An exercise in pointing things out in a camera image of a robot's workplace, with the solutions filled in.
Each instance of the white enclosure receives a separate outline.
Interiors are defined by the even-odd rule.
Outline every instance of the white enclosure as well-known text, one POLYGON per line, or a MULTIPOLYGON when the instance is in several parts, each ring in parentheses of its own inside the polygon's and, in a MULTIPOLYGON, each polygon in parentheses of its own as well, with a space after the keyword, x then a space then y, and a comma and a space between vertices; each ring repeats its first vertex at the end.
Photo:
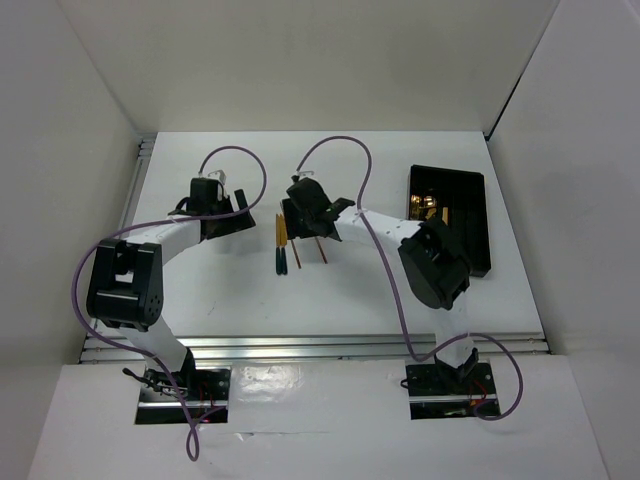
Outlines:
MULTIPOLYGON (((326 451, 335 462, 324 478, 637 478, 639 47, 638 0, 0 0, 2 477, 311 478, 326 451), (338 261, 292 272, 295 291, 267 276, 269 217, 289 169, 329 131, 371 145, 367 206, 382 213, 404 215, 412 163, 485 175, 494 270, 473 280, 472 323, 513 342, 523 405, 495 425, 419 424, 406 421, 396 388, 403 360, 279 364, 305 387, 273 402, 247 390, 246 369, 262 367, 237 364, 230 423, 202 430, 204 460, 192 465, 184 426, 132 424, 137 385, 121 363, 90 365, 135 358, 94 339, 83 350, 69 303, 76 261, 119 225, 164 216, 207 151, 243 144, 274 175, 255 212, 257 243, 243 237, 253 256, 236 262, 211 243, 169 265, 167 288, 183 289, 182 304, 167 304, 177 335, 214 353, 207 342, 240 337, 378 336, 388 356, 404 355, 372 252, 327 244, 338 261), (142 134, 158 132, 153 154, 140 151, 142 134), (207 262, 227 275, 214 278, 207 262), (237 307, 233 295, 213 299, 220 316, 207 323, 206 289, 240 291, 249 268, 259 269, 258 293, 237 307), (295 296, 304 288, 333 303, 305 314, 295 296), (291 296, 296 315, 268 300, 274 292, 291 296), (234 315, 242 322, 225 323, 234 315), (374 400, 349 390, 356 376, 374 400), (279 468, 291 455, 299 461, 279 468), (360 469, 363 458, 377 462, 360 469)), ((318 173, 352 197, 359 152, 324 156, 318 173)), ((240 162, 229 181, 251 197, 240 162)), ((412 301, 407 311, 420 316, 412 301)), ((482 348, 508 404, 513 373, 482 348)))

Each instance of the robotic arm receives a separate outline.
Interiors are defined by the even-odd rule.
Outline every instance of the robotic arm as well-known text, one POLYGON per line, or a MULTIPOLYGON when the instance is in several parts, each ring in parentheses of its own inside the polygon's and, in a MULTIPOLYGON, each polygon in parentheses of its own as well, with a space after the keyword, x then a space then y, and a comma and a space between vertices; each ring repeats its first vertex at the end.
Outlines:
MULTIPOLYGON (((283 200, 289 238, 320 235, 375 246, 353 201, 339 198, 331 202, 307 174, 293 180, 287 190, 289 198, 283 200)), ((464 292, 469 287, 471 262, 449 228, 439 219, 417 222, 365 213, 387 256, 399 255, 413 294, 434 309, 436 343, 467 332, 464 292)), ((458 382, 477 361, 471 338, 445 348, 436 358, 442 373, 458 382)))
MULTIPOLYGON (((233 212, 225 192, 225 176, 198 177, 191 181, 190 196, 183 198, 170 219, 233 212)), ((247 206, 242 190, 235 192, 238 209, 247 206)), ((187 397, 197 396, 206 372, 195 367, 192 352, 173 335, 162 318, 164 302, 162 267, 176 255, 202 241, 255 226, 249 212, 222 220, 177 222, 146 230, 121 240, 103 240, 96 250, 87 311, 106 326, 117 329, 135 347, 153 353, 172 372, 187 397)), ((150 386, 169 381, 152 359, 147 359, 145 379, 150 386)))

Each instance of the purple cable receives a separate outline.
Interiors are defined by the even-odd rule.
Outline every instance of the purple cable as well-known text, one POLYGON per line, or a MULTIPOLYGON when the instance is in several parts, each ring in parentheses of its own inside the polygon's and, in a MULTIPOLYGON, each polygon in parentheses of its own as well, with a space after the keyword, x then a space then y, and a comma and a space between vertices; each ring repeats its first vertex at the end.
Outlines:
MULTIPOLYGON (((267 170, 264 167, 264 164, 262 163, 262 161, 258 158, 258 156, 253 153, 251 150, 248 150, 244 147, 238 147, 235 145, 228 145, 225 147, 220 147, 215 149, 213 152, 211 152, 209 155, 207 155, 207 157, 204 159, 204 161, 202 162, 202 165, 200 166, 200 170, 198 171, 199 174, 202 174, 202 171, 204 169, 204 167, 206 166, 207 162, 209 161, 209 159, 211 157, 213 157, 216 153, 222 152, 224 150, 239 150, 241 152, 244 152, 248 155, 250 155, 251 157, 253 157, 253 159, 258 162, 258 165, 260 166, 260 170, 262 170, 262 188, 260 190, 260 193, 258 194, 258 197, 255 199, 255 201, 241 209, 238 210, 237 212, 232 212, 232 213, 223 213, 220 215, 203 215, 203 216, 198 216, 198 217, 187 217, 187 218, 175 218, 175 219, 167 219, 167 220, 157 220, 154 222, 145 222, 145 223, 140 223, 138 225, 131 225, 130 227, 125 227, 125 228, 121 228, 120 230, 117 230, 116 232, 112 233, 111 235, 108 235, 107 238, 113 238, 113 237, 119 237, 120 235, 127 233, 127 232, 131 232, 133 230, 138 230, 141 228, 147 228, 147 227, 156 227, 158 225, 168 225, 171 223, 182 223, 182 222, 195 222, 195 221, 200 221, 200 220, 222 220, 224 218, 231 218, 231 217, 236 217, 238 215, 242 215, 244 213, 247 213, 249 210, 251 210, 253 207, 255 207, 260 200, 262 200, 262 197, 264 196, 264 192, 267 189, 267 170)), ((76 315, 76 318, 78 319, 78 321, 80 322, 80 325, 82 325, 82 327, 92 336, 94 336, 95 338, 97 338, 98 340, 101 340, 102 342, 111 345, 112 347, 115 348, 122 348, 123 350, 128 350, 130 352, 134 352, 134 353, 138 353, 140 355, 143 355, 145 357, 149 357, 151 359, 153 359, 158 366, 162 369, 162 371, 165 373, 165 375, 167 376, 167 378, 169 379, 169 382, 171 383, 171 386, 173 387, 174 391, 176 392, 176 395, 178 397, 178 401, 180 402, 180 406, 182 408, 182 411, 184 412, 184 416, 187 419, 187 422, 189 423, 189 435, 187 436, 187 444, 186 444, 186 448, 187 448, 187 455, 189 456, 189 459, 193 462, 195 462, 196 460, 198 460, 198 457, 200 456, 200 441, 198 439, 198 423, 201 420, 204 420, 204 418, 206 416, 208 416, 210 413, 213 413, 213 410, 208 412, 207 414, 203 415, 202 417, 200 417, 200 419, 198 421, 194 420, 193 417, 191 416, 191 414, 189 413, 189 408, 187 407, 187 402, 184 398, 184 396, 182 395, 180 388, 178 387, 178 384, 175 380, 175 378, 173 378, 173 375, 171 375, 171 372, 169 371, 169 369, 167 368, 167 366, 162 363, 162 361, 157 358, 153 353, 148 352, 146 350, 143 350, 141 348, 136 348, 136 347, 131 347, 129 345, 124 345, 122 343, 118 343, 115 340, 112 340, 108 337, 105 337, 104 335, 98 333, 93 327, 91 327, 91 325, 89 325, 89 322, 87 322, 87 320, 84 318, 84 315, 82 314, 82 310, 80 309, 80 305, 78 303, 78 282, 80 280, 80 274, 82 273, 82 269, 84 268, 85 264, 87 263, 87 260, 89 260, 89 257, 91 256, 91 254, 98 248, 98 245, 100 244, 100 242, 96 242, 94 243, 89 250, 87 250, 84 255, 82 256, 82 258, 80 259, 80 262, 78 263, 78 266, 76 267, 75 272, 73 273, 73 279, 71 280, 71 305, 73 307, 73 311, 76 315), (195 446, 195 453, 191 452, 191 438, 193 437, 193 444, 195 446)))
POLYGON ((371 235, 371 239, 373 240, 373 243, 375 244, 376 249, 380 254, 382 265, 384 265, 385 272, 387 273, 387 277, 389 278, 389 285, 391 286, 391 291, 393 292, 393 299, 396 304, 396 310, 398 311, 398 319, 400 320, 400 328, 402 329, 402 337, 404 338, 404 343, 407 345, 407 350, 409 351, 409 355, 411 355, 411 358, 413 358, 416 362, 419 362, 419 363, 424 362, 425 360, 428 360, 429 358, 435 356, 441 350, 447 348, 452 343, 455 343, 469 336, 483 338, 497 345, 498 348, 500 348, 500 350, 502 350, 507 356, 507 358, 511 361, 511 363, 513 364, 513 368, 515 369, 516 374, 518 375, 518 394, 516 396, 516 399, 513 402, 513 405, 511 405, 511 407, 509 407, 509 409, 501 415, 488 417, 480 414, 478 412, 478 409, 482 407, 484 403, 478 404, 473 409, 473 413, 478 418, 481 418, 482 420, 487 420, 487 421, 501 420, 505 417, 508 417, 513 413, 513 411, 516 408, 518 408, 518 405, 520 405, 520 401, 522 400, 522 394, 524 392, 524 379, 522 378, 522 371, 520 370, 520 366, 518 365, 518 362, 516 361, 515 357, 509 350, 507 350, 507 348, 500 341, 498 341, 491 335, 487 335, 485 333, 465 333, 465 334, 450 338, 446 342, 443 342, 442 344, 438 345, 429 353, 426 353, 422 356, 419 356, 413 349, 413 345, 411 344, 411 336, 409 334, 409 329, 407 328, 407 321, 405 320, 405 317, 404 317, 404 309, 402 308, 402 300, 400 299, 400 292, 398 291, 398 285, 396 284, 396 279, 393 276, 393 272, 391 271, 391 266, 389 265, 389 260, 387 259, 387 255, 384 253, 384 249, 380 244, 380 240, 378 240, 378 236, 376 235, 376 232, 373 230, 373 227, 369 223, 369 220, 367 219, 364 211, 362 210, 362 197, 364 195, 365 189, 367 188, 367 183, 369 182, 369 177, 371 176, 371 168, 373 166, 373 158, 371 156, 371 151, 369 150, 369 148, 361 140, 358 140, 355 137, 350 137, 348 135, 334 135, 331 137, 327 137, 323 140, 320 140, 318 143, 316 143, 313 147, 309 149, 309 151, 305 154, 305 156, 302 158, 302 161, 298 165, 297 171, 299 172, 302 170, 302 167, 305 164, 305 162, 320 145, 323 145, 333 140, 348 140, 350 142, 357 143, 362 147, 362 149, 365 151, 367 155, 367 171, 364 175, 364 180, 362 181, 362 185, 360 186, 360 191, 358 192, 358 197, 356 199, 356 208, 360 213, 360 217, 362 218, 362 223, 364 223, 365 227, 369 231, 369 235, 371 235))

